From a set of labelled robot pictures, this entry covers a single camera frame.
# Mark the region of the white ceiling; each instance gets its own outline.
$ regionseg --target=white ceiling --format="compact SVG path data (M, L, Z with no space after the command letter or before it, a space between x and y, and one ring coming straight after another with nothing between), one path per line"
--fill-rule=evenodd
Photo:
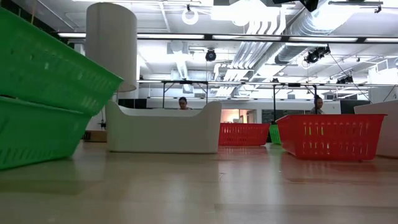
M27 11L34 8L34 0L13 0ZM85 13L92 2L75 2L72 0L39 0L36 5L37 17L60 32L84 32ZM234 25L230 21L213 21L207 14L200 14L199 21L193 25L186 25L182 19L182 11L166 11L165 15L170 30L167 30L159 6L148 6L142 4L125 4L138 18L138 32L176 32L176 33L214 33L214 34L238 34L243 33L244 28ZM166 10L183 10L185 6L165 6ZM209 12L211 7L201 7L203 11ZM287 20L293 17L292 14L298 10L291 10ZM345 24L337 28L333 35L398 35L398 9L383 9L375 14L373 9L362 9L354 14ZM189 45L212 47L218 53L218 59L232 60L235 52L239 49L239 42L189 42ZM147 75L156 73L170 73L175 69L175 63L166 59L166 41L139 41L139 53L147 61L146 66L141 68L142 73ZM398 45L358 45L358 44L332 44L330 45L333 55L343 69L353 67L365 62L363 58L356 62L356 56L360 57L383 57L386 55L398 55ZM151 52L163 52L155 58ZM189 70L213 71L215 63L206 63L201 53L194 55L191 61L187 62ZM301 66L301 58L298 59L298 66L286 67L283 72L288 76L310 76L325 77L341 72L330 58L324 58L318 64L304 69ZM358 72L361 77L366 71Z

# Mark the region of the floor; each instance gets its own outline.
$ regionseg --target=floor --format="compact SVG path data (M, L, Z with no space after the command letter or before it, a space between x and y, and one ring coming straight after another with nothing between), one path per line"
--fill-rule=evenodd
M0 172L1 223L398 223L398 160L299 161L279 146L217 155L106 153Z

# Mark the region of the woman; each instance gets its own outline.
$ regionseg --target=woman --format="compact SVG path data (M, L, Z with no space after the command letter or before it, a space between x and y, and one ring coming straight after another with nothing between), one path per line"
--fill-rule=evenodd
M178 103L180 105L180 110L192 110L192 108L187 107L188 101L187 99L183 96L178 100Z
M321 108L322 108L322 106L323 106L323 100L322 100L318 95L315 96L315 99L314 99L314 102L313 102L313 103L315 104L315 106L312 108L310 114L325 114L325 113L321 110Z

